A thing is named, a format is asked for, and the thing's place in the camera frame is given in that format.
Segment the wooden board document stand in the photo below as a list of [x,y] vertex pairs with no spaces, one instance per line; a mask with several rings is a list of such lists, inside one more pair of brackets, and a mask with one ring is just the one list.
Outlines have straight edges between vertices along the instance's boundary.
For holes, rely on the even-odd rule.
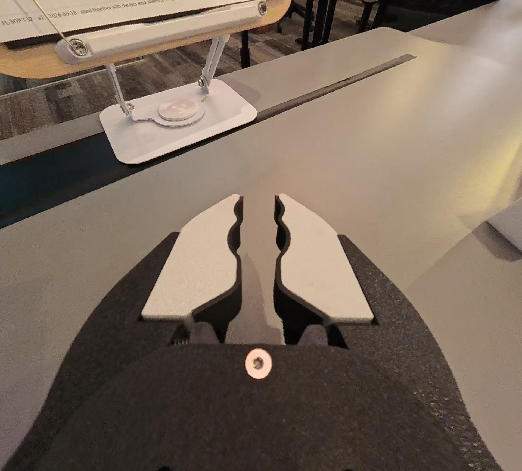
[[[136,165],[252,122],[257,110],[222,80],[213,80],[230,35],[279,21],[291,0],[250,0],[58,37],[1,43],[1,73],[26,79],[65,76],[103,66],[115,101],[99,121],[115,157]],[[115,64],[211,40],[193,83],[126,100]]]

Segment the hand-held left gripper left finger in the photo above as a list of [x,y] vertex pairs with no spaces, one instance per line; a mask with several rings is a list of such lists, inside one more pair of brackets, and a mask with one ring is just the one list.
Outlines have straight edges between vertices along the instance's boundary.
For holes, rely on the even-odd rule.
[[223,343],[242,305],[242,221],[243,197],[232,194],[186,223],[140,317],[180,322],[187,332],[206,322]]

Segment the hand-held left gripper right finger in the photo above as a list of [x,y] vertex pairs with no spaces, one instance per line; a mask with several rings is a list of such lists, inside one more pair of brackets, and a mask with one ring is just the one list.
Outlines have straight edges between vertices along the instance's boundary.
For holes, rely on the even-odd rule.
[[345,325],[370,325],[375,314],[343,248],[322,217],[287,194],[275,196],[276,260],[273,304],[284,342],[298,343],[321,326],[328,343],[344,343]]

